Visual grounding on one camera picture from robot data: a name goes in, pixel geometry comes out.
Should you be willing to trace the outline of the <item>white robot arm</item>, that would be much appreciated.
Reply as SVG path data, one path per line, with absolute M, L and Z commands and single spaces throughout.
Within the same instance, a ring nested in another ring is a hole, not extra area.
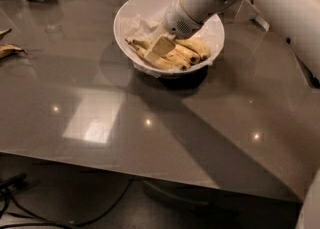
M 183 38 L 181 25 L 198 31 L 235 1 L 173 0 L 163 27 Z M 319 229 L 320 100 L 318 91 L 301 80 L 320 72 L 319 0 L 244 1 L 279 35 L 297 69 L 285 69 L 284 59 L 271 52 L 264 84 L 246 76 L 238 79 L 243 90 L 266 105 L 251 126 L 244 124 L 247 113 L 232 112 L 240 103 L 219 102 L 213 115 L 217 126 L 189 117 L 178 130 L 225 190 L 263 195 L 277 192 L 284 179 L 294 177 L 294 188 L 306 193 L 295 229 Z

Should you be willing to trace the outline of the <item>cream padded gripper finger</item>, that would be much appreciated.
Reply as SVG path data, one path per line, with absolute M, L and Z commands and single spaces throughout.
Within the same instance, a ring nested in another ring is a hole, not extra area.
M 163 24 L 160 23 L 154 31 L 150 34 L 150 42 L 151 42 L 151 49 L 164 49 L 165 48 L 165 41 L 167 37 L 167 31 L 163 27 Z
M 172 38 L 168 36 L 161 35 L 154 42 L 151 43 L 147 49 L 144 58 L 147 61 L 156 61 L 163 55 L 166 55 L 175 48 L 175 43 Z

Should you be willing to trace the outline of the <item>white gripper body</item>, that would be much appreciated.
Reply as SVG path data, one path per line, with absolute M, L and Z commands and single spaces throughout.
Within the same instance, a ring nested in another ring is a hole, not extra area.
M 179 39 L 188 39 L 198 32 L 202 25 L 192 20 L 184 11 L 180 0 L 173 0 L 167 7 L 162 22 L 163 28 Z

